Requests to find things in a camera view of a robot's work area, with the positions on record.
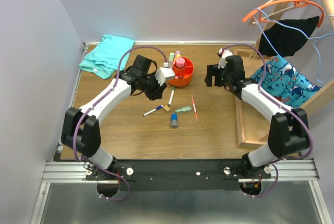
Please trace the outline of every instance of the wooden tabletop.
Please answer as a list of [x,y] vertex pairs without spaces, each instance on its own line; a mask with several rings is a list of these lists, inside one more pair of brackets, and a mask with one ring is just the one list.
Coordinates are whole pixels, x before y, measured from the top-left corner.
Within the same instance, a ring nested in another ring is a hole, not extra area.
[[[172,86],[161,100],[150,101],[144,94],[122,101],[102,122],[102,147],[119,159],[205,159],[240,158],[252,148],[239,147],[234,95],[220,87],[206,87],[204,78],[208,64],[219,62],[221,45],[157,45],[168,57],[180,50],[194,63],[192,82],[176,88],[171,111],[163,109],[146,117],[143,114],[169,101]],[[152,49],[140,49],[130,55],[128,66],[137,54],[162,64],[162,55]],[[82,72],[74,107],[80,107],[98,95],[112,78]],[[198,119],[194,111],[178,114],[178,128],[171,128],[174,110],[192,106],[194,96]],[[63,148],[62,159],[73,159],[73,151]]]

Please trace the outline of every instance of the blue patterned cloth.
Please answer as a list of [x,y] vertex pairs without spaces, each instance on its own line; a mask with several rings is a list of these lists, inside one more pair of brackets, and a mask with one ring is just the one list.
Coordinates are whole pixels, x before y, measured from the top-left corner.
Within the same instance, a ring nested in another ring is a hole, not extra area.
[[[299,108],[320,89],[279,55],[268,61],[266,66],[267,73],[261,87],[282,103],[293,108]],[[262,66],[251,78],[259,82],[263,72],[264,67]]]

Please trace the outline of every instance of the blue marker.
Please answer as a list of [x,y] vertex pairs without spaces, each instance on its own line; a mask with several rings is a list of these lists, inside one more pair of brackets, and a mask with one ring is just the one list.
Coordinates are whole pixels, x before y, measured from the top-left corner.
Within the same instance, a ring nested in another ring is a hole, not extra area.
[[151,111],[149,111],[149,112],[147,112],[147,113],[144,113],[143,116],[149,115],[150,113],[153,113],[153,112],[155,112],[156,110],[161,109],[162,107],[163,107],[163,105],[160,105],[160,106],[154,108],[153,110],[151,110]]

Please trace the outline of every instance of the folded towel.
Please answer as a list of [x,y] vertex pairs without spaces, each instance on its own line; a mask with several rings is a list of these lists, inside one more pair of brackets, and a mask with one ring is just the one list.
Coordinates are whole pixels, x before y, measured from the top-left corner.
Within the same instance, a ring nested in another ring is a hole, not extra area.
[[[277,55],[266,63],[266,77],[261,87],[282,103],[299,108],[311,98],[320,87],[316,86],[288,61]],[[251,78],[259,82],[263,76],[264,67],[257,70]]]
[[[100,44],[86,54],[79,67],[81,70],[97,74],[103,79],[109,78],[117,70],[122,55],[134,45],[135,41],[127,38],[104,35]],[[121,63],[121,70],[126,66],[130,54]]]

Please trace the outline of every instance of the wooden rack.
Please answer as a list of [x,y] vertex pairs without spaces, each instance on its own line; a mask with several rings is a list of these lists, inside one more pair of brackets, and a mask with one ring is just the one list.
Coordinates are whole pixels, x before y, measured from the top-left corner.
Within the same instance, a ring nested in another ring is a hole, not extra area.
[[[326,13],[329,17],[330,23],[334,29],[334,17],[330,17],[330,15],[334,15],[334,0],[321,0]],[[287,7],[288,3],[280,3],[277,4],[273,10],[273,13],[285,9]],[[271,17],[271,19],[279,20],[281,18],[282,14]],[[264,27],[264,30],[269,29],[272,26],[272,23],[267,23]],[[257,40],[255,47],[258,48],[260,42],[260,38]],[[251,51],[248,54],[248,58],[251,60],[257,59],[258,56],[255,51]],[[307,100],[301,108],[304,109],[307,112],[307,115],[310,116],[313,113],[317,112],[319,109],[321,109],[323,106],[327,105],[329,102],[331,102],[334,99],[334,79],[332,79],[329,83],[324,85],[320,89],[319,92],[317,92],[315,95],[313,95],[309,100]],[[238,126],[238,143],[241,146],[259,146],[263,145],[268,140],[268,134],[265,136],[261,136],[264,131],[268,131],[268,125],[260,126],[258,127],[260,129],[257,129],[256,133],[246,133],[246,129],[244,127],[244,119],[249,118],[248,122],[251,122],[251,118],[254,117],[254,121],[258,121],[263,117],[259,114],[254,114],[252,111],[247,111],[247,108],[243,110],[243,104],[241,102],[236,101],[236,117],[237,117],[237,126]]]

